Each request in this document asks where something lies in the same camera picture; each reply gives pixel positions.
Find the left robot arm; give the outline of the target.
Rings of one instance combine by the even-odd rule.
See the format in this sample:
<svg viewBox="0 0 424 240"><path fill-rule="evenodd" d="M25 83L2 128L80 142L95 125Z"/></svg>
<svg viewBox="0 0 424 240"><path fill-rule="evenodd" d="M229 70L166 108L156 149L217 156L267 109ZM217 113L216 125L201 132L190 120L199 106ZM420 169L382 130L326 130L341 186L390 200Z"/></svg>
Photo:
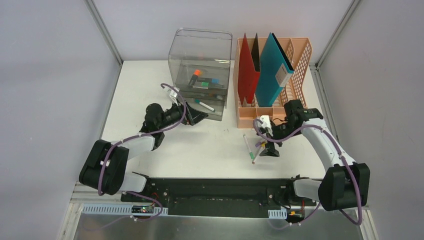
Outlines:
<svg viewBox="0 0 424 240"><path fill-rule="evenodd" d="M128 161L156 150L162 144L167 129L179 124L194 126L207 117L206 112L187 103L173 103L167 110L158 103L152 103L146 108L139 133L115 143L99 139L93 144L78 180L96 189L100 195L133 192L140 202L147 202L153 195L153 189L146 185L148 178L141 173L127 171Z"/></svg>

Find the clear grey drawer organizer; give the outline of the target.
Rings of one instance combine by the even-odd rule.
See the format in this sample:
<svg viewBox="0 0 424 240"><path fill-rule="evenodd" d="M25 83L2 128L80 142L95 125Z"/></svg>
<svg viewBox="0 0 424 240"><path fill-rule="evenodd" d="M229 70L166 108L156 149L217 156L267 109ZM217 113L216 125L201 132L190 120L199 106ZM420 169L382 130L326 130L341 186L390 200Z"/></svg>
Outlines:
<svg viewBox="0 0 424 240"><path fill-rule="evenodd" d="M173 85L210 120L221 121L227 107L232 42L228 31L179 28L168 52Z"/></svg>

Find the black highlighter orange cap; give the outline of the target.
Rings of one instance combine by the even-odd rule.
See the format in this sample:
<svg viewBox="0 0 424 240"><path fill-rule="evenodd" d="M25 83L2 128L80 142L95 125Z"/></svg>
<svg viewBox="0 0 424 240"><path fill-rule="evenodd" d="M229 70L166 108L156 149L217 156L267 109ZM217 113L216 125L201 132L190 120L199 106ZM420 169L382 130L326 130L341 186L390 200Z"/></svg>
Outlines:
<svg viewBox="0 0 424 240"><path fill-rule="evenodd" d="M199 76L202 74L202 71L199 69L196 69L193 73L193 75L191 76L189 82L188 82L188 86L192 86L194 85L194 83L197 81L197 79L199 78Z"/></svg>

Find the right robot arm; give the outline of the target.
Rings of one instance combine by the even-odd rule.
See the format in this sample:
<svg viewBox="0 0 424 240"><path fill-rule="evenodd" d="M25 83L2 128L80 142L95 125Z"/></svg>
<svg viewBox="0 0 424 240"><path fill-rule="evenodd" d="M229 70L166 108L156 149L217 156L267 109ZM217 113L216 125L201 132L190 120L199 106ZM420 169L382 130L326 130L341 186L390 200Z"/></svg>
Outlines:
<svg viewBox="0 0 424 240"><path fill-rule="evenodd" d="M321 203L326 211L361 208L367 204L370 168L356 162L336 141L316 108L304 108L299 99L284 105L286 117L275 124L268 115L253 121L253 127L266 142L281 145L292 137L305 137L319 157L325 175L322 180L296 177L284 190L284 200L296 205L303 198Z"/></svg>

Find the red folder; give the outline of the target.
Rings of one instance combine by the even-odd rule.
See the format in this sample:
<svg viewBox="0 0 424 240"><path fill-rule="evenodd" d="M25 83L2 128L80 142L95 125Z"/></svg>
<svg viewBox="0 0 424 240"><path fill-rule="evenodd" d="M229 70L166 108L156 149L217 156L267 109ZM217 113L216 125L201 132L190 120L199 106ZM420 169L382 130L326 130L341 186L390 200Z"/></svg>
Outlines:
<svg viewBox="0 0 424 240"><path fill-rule="evenodd" d="M255 35L252 48L246 34L243 36L238 61L237 92L243 105L254 102L255 91L260 77L260 52L258 35Z"/></svg>

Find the teal blue folder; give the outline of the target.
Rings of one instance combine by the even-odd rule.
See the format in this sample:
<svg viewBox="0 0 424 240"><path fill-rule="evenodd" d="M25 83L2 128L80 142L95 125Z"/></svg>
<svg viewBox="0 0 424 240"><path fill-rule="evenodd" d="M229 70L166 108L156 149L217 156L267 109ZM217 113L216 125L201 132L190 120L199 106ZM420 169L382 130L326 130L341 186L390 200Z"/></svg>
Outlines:
<svg viewBox="0 0 424 240"><path fill-rule="evenodd" d="M294 73L290 59L273 32L268 35L259 63L255 96L260 107L271 107Z"/></svg>

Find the black highlighter green cap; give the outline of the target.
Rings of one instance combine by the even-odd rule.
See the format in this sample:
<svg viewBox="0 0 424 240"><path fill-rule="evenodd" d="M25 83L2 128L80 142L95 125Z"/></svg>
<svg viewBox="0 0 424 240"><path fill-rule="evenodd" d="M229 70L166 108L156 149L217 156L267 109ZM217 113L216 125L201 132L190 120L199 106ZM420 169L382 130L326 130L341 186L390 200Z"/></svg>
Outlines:
<svg viewBox="0 0 424 240"><path fill-rule="evenodd" d="M196 81L194 85L191 86L192 88L197 89L208 89L209 88L209 82L204 81Z"/></svg>

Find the black highlighter blue cap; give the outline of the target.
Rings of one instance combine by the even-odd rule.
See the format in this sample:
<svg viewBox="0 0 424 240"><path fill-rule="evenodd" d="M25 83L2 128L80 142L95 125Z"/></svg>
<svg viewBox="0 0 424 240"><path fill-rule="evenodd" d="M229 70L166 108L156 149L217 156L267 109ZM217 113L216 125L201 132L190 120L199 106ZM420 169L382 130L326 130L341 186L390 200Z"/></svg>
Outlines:
<svg viewBox="0 0 424 240"><path fill-rule="evenodd" d="M211 83L211 84L219 84L220 80L217 78L208 78L208 77L199 77L197 79L198 82L205 82L205 83Z"/></svg>

